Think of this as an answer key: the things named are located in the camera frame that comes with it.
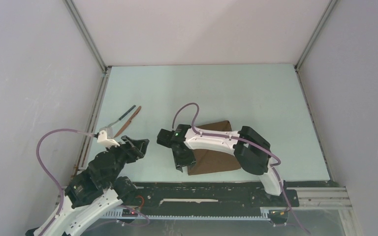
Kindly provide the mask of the brown cloth napkin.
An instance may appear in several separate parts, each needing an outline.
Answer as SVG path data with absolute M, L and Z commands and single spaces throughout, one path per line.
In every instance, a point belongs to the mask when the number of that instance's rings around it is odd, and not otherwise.
M 198 128 L 212 131 L 232 131 L 230 121 L 228 120 L 204 124 Z M 189 176 L 241 169 L 237 159 L 228 153 L 206 149 L 196 149 L 193 153 L 196 163 L 188 167 Z

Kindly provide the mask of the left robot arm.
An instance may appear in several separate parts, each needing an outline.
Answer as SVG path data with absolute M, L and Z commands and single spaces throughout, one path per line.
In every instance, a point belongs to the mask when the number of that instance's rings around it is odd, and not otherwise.
M 122 136 L 118 143 L 105 131 L 96 137 L 106 150 L 70 181 L 58 208 L 42 226 L 27 230 L 27 236 L 79 236 L 107 211 L 135 201 L 137 187 L 120 172 L 145 156 L 150 141 Z

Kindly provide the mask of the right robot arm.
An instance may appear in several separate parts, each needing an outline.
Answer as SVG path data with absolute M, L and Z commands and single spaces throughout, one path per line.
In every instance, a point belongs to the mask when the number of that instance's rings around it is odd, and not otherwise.
M 279 158 L 270 151 L 270 143 L 249 126 L 240 131 L 214 131 L 180 124 L 175 130 L 161 129 L 157 143 L 172 150 L 175 168 L 202 169 L 206 174 L 233 170 L 230 164 L 238 162 L 239 168 L 256 175 L 264 186 L 267 201 L 278 206 L 286 200 L 284 182 L 274 170 Z

